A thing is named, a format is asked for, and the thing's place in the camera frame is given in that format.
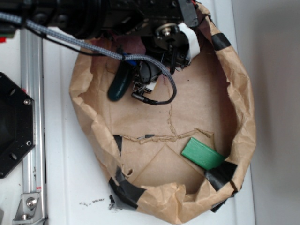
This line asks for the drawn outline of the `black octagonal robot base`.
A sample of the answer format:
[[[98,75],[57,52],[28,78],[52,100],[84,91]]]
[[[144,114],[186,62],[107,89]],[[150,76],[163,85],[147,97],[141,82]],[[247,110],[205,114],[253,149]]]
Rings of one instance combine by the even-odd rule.
[[[34,144],[34,100],[0,74],[0,177],[6,178]]]

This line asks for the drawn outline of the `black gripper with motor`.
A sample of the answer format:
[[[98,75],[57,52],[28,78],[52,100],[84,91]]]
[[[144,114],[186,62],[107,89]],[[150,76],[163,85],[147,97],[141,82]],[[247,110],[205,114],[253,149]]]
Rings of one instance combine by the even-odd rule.
[[[193,0],[108,0],[103,16],[103,28],[119,36],[140,36],[151,54],[183,52],[185,59],[175,55],[172,68],[191,59],[188,48],[198,26]]]

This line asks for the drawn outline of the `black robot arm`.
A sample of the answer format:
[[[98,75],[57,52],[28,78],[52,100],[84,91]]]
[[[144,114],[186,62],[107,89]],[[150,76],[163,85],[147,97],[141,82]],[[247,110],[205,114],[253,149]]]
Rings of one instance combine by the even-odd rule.
[[[146,54],[174,73],[200,53],[193,0],[3,0],[3,13],[20,17],[19,23],[0,22],[0,35],[12,37],[31,20],[57,27],[77,39],[139,36]]]

